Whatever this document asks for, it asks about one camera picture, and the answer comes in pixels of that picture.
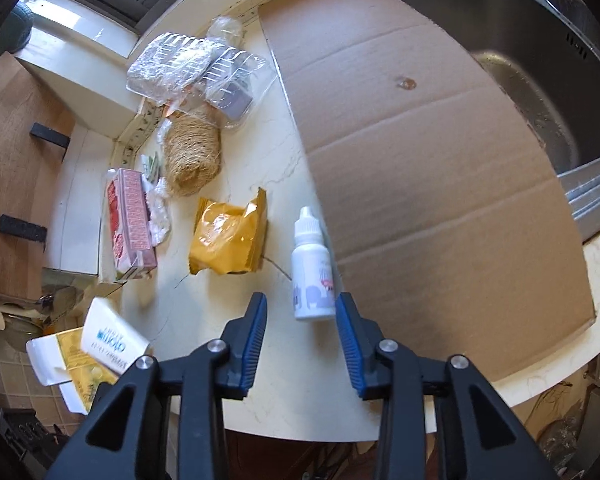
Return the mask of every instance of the floor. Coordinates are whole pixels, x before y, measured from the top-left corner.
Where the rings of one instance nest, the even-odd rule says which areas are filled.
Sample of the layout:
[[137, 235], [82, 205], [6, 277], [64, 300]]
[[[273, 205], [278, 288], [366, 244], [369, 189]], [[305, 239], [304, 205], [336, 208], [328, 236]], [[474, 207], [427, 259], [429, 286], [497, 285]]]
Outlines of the floor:
[[[62, 328], [75, 328], [75, 320], [67, 318]], [[50, 431], [57, 424], [63, 433], [73, 434], [82, 415], [70, 413], [56, 386], [42, 386], [26, 353], [16, 352], [0, 335], [0, 407], [33, 408], [43, 426]]]

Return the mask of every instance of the metal screw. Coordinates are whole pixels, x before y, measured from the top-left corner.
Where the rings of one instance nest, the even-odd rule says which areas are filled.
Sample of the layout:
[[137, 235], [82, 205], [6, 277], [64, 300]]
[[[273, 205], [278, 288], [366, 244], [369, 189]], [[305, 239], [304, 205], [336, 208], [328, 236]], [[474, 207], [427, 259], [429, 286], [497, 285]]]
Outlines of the metal screw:
[[383, 352], [395, 352], [398, 349], [398, 343], [393, 339], [382, 339], [378, 346]]
[[453, 368], [457, 368], [458, 370], [464, 370], [469, 366], [469, 359], [463, 355], [454, 355], [451, 358], [451, 365]]
[[147, 370], [154, 364], [154, 358], [150, 355], [142, 355], [136, 359], [136, 366], [141, 370]]
[[226, 348], [226, 343], [222, 339], [212, 339], [206, 344], [206, 348], [210, 352], [217, 354]]

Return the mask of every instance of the countertop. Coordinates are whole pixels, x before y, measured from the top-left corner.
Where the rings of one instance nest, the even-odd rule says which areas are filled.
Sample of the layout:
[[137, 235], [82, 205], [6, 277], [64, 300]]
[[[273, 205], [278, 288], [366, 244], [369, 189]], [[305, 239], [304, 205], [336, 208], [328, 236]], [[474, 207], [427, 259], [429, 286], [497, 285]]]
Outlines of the countertop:
[[[247, 26], [244, 47], [270, 58], [257, 20]], [[156, 148], [151, 138], [140, 153], [153, 155]], [[359, 400], [350, 386], [335, 323], [294, 320], [293, 225], [302, 206], [320, 213], [320, 205], [279, 81], [240, 129], [222, 133], [222, 171], [200, 196], [245, 205], [258, 186], [267, 191], [269, 203], [262, 270], [240, 276], [211, 271], [191, 276], [187, 255], [198, 196], [174, 199], [169, 203], [172, 232], [157, 248], [158, 268], [152, 279], [122, 288], [122, 314], [151, 340], [155, 356], [166, 360], [218, 337], [229, 319], [244, 313], [251, 293], [262, 291], [269, 320], [255, 384], [245, 401], [224, 402], [225, 426], [294, 440], [375, 440], [380, 405]], [[584, 253], [596, 321], [550, 356], [495, 383], [510, 406], [548, 389], [600, 352], [600, 234], [584, 246]], [[428, 404], [427, 431], [434, 430]]]

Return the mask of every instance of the sink basin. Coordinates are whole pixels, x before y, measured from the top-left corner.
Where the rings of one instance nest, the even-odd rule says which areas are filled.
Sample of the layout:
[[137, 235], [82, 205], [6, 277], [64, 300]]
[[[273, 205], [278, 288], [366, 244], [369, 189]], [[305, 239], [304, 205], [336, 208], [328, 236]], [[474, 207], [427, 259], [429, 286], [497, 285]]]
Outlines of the sink basin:
[[402, 0], [515, 102], [560, 177], [583, 240], [600, 230], [600, 26], [580, 0]]

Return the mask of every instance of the white dropper bottle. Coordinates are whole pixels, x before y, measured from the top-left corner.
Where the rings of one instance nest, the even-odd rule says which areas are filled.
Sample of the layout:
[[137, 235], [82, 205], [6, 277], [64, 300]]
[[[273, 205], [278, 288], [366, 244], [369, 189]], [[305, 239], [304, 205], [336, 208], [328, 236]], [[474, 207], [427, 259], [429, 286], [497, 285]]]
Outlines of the white dropper bottle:
[[299, 321], [335, 317], [331, 255], [324, 246], [320, 222], [307, 206], [295, 224], [296, 248], [291, 253], [294, 309]]

